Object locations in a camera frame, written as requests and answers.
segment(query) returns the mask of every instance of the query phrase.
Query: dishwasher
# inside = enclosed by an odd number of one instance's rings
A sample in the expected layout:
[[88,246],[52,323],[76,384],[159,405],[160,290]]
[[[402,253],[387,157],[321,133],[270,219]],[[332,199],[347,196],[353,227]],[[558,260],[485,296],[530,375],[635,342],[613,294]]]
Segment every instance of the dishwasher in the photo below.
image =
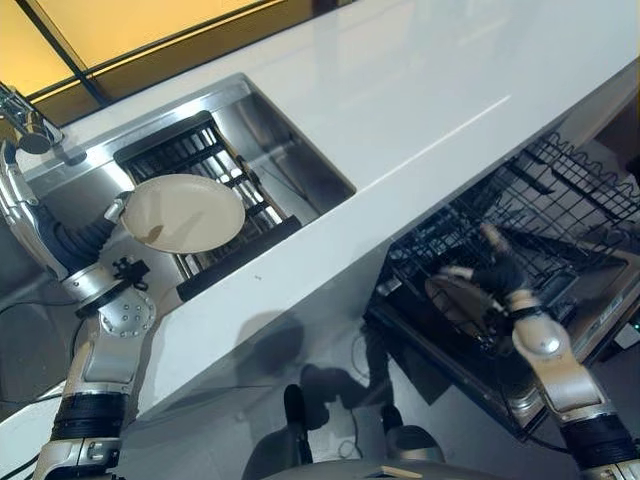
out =
[[365,320],[408,341],[512,434],[526,438],[545,408],[505,314],[435,274],[491,265],[480,233],[495,225],[538,297],[589,365],[635,318],[639,192],[563,142],[537,138],[401,237],[387,252]]

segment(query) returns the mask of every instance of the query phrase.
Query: black rubber joint cover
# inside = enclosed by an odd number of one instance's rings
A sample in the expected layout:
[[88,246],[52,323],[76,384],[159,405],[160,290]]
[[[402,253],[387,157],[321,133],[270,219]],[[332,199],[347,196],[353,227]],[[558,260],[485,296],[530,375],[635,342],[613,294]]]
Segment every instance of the black rubber joint cover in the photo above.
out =
[[51,430],[51,440],[117,438],[122,430],[126,395],[101,393],[64,397]]
[[629,432],[618,415],[570,423],[561,428],[573,458],[582,470],[638,458]]

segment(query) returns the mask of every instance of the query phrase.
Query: white countertop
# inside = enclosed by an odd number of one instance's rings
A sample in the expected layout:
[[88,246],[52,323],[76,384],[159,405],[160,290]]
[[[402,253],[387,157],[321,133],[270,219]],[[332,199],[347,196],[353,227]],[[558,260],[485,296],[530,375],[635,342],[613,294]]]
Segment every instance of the white countertop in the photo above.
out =
[[[359,0],[69,126],[83,144],[243,72],[358,190],[162,320],[140,414],[632,62],[637,21],[634,0]],[[0,475],[56,409],[0,424]]]

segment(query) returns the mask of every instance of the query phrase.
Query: window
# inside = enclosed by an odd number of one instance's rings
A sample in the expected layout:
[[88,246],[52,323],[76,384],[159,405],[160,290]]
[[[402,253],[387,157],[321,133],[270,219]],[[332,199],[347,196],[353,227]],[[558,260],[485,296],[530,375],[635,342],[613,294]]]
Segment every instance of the window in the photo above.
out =
[[352,0],[0,0],[0,80],[58,124]]

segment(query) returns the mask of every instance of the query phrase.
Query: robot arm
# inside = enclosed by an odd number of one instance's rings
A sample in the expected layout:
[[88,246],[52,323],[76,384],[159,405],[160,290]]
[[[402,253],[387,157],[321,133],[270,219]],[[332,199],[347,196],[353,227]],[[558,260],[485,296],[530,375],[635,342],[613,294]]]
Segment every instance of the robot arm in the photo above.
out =
[[96,331],[73,359],[50,441],[34,479],[112,478],[120,430],[138,369],[143,339],[155,321],[153,301],[100,263],[100,249],[126,204],[116,198],[105,214],[80,230],[58,222],[35,197],[16,162],[16,149],[0,145],[0,208],[11,231],[43,268],[92,317]]
[[583,478],[640,478],[640,460],[629,432],[596,380],[576,360],[567,331],[541,309],[526,273],[499,232],[488,225],[482,228],[496,252],[494,267],[447,267],[442,273],[478,284],[509,309],[513,344],[533,369]]

